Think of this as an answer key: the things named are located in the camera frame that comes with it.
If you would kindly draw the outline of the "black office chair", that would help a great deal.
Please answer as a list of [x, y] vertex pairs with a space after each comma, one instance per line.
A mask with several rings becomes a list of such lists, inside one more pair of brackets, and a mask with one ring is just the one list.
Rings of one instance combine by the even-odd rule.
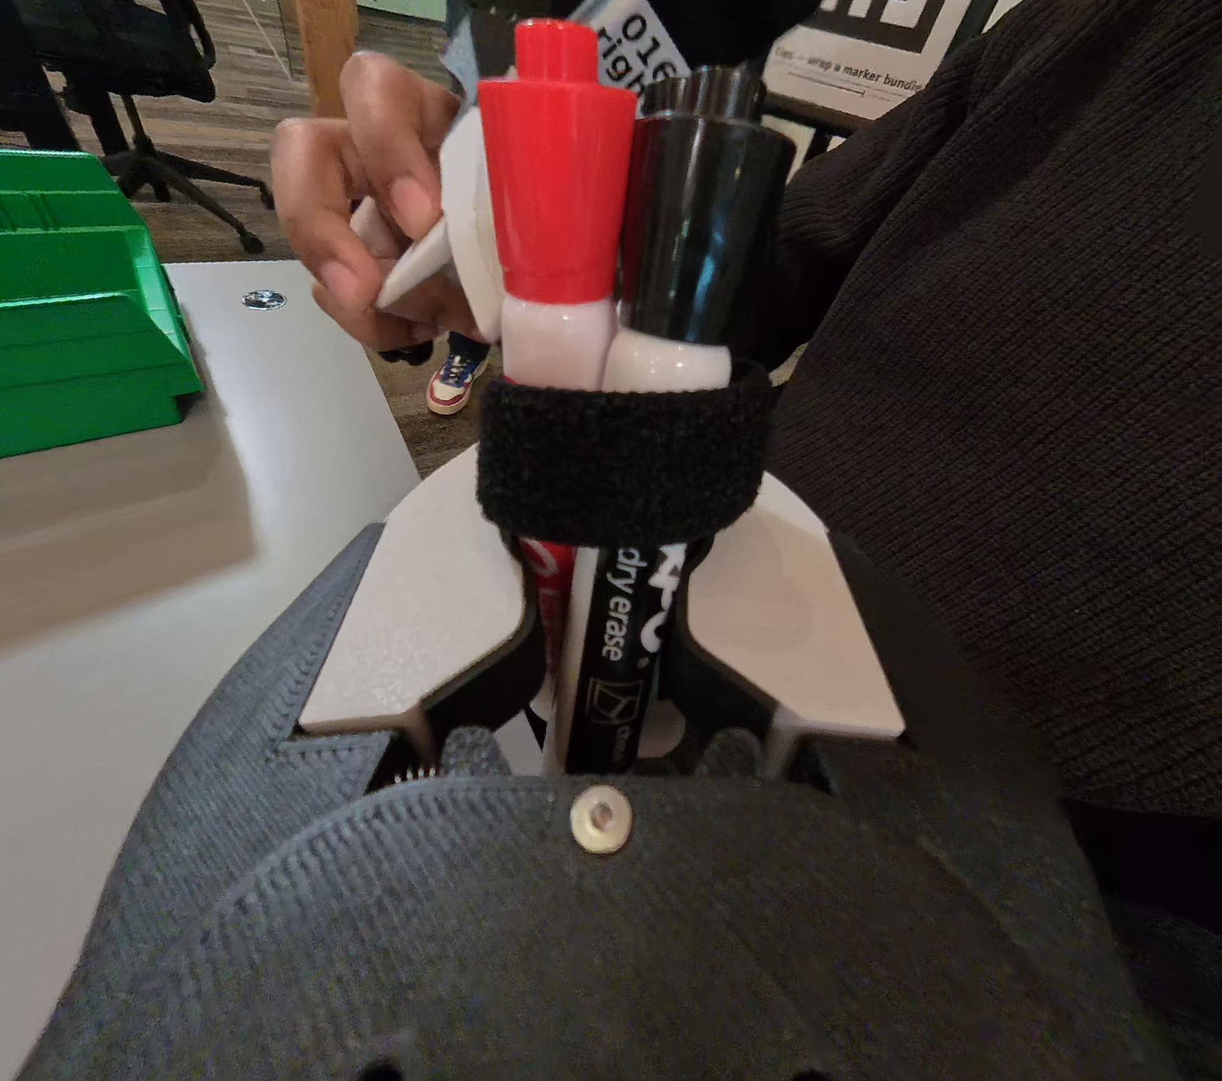
[[175, 192], [229, 226], [244, 253], [265, 245], [198, 181], [256, 191], [273, 209], [267, 184], [249, 176], [161, 151], [149, 139], [137, 97], [182, 98], [201, 104], [216, 98], [211, 71], [216, 51], [195, 0], [13, 0], [38, 64], [69, 83], [69, 106], [94, 125], [100, 162], [132, 200], [149, 188], [167, 203]]

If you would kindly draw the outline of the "green plastic bin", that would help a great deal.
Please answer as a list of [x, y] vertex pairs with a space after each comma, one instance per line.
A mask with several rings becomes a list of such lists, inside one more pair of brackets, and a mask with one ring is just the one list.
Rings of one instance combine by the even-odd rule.
[[1, 153], [1, 455], [175, 426], [203, 392], [144, 219], [100, 160]]

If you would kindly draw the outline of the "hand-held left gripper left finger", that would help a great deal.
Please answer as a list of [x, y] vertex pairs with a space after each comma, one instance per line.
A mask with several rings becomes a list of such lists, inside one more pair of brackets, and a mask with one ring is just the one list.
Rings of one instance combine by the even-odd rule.
[[536, 581], [482, 514], [477, 451], [389, 513], [300, 712], [304, 733], [442, 743], [459, 726], [505, 725], [542, 689]]

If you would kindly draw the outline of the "red dry-erase marker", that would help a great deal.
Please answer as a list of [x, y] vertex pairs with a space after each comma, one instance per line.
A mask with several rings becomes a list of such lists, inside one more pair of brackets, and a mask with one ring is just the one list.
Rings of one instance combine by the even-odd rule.
[[598, 51], [585, 25], [524, 20], [515, 78], [478, 85], [506, 294], [496, 387], [603, 384], [638, 100], [602, 83]]

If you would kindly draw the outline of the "person's right hand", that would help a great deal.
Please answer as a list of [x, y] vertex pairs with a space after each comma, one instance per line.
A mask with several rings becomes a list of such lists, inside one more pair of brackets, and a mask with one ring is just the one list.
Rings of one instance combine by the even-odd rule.
[[392, 266], [442, 217], [438, 156], [458, 99], [373, 51], [347, 60], [340, 92], [342, 117], [286, 120], [271, 142], [277, 217], [314, 301], [374, 352], [448, 332], [478, 338], [462, 289], [439, 275], [377, 305]]

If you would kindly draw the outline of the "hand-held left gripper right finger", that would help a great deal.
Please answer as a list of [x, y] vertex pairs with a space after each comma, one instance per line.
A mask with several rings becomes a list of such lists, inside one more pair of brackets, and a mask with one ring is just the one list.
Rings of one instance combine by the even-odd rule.
[[669, 697], [694, 727], [753, 735], [766, 771], [784, 771], [807, 736], [905, 731], [832, 548], [809, 506], [765, 476], [692, 563], [673, 608]]

